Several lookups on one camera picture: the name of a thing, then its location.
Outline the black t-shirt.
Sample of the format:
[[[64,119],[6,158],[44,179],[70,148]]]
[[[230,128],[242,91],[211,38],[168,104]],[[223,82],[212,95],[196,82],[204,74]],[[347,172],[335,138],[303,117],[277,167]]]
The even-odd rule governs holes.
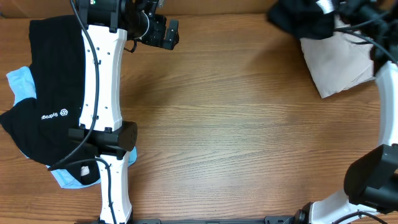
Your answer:
[[[338,0],[278,0],[267,20],[296,39],[322,40],[333,36]]]

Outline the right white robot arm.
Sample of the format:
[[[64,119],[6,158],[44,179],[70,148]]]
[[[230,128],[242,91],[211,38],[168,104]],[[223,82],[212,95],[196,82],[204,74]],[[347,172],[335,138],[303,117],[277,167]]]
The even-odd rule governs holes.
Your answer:
[[[373,45],[371,60],[379,90],[380,128],[377,148],[353,162],[344,187],[328,198],[310,202],[287,223],[352,223],[397,210],[397,6],[378,9],[376,1],[318,1],[325,14],[337,12],[351,26],[337,31]]]

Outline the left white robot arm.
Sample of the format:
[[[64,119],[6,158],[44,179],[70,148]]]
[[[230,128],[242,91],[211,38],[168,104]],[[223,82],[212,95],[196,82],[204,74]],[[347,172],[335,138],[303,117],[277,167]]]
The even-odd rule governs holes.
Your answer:
[[[166,50],[178,44],[178,21],[156,13],[163,5],[162,0],[71,2],[85,48],[85,90],[78,127],[68,135],[93,150],[101,181],[98,223],[133,222],[128,166],[137,124],[121,114],[121,64],[128,41]]]

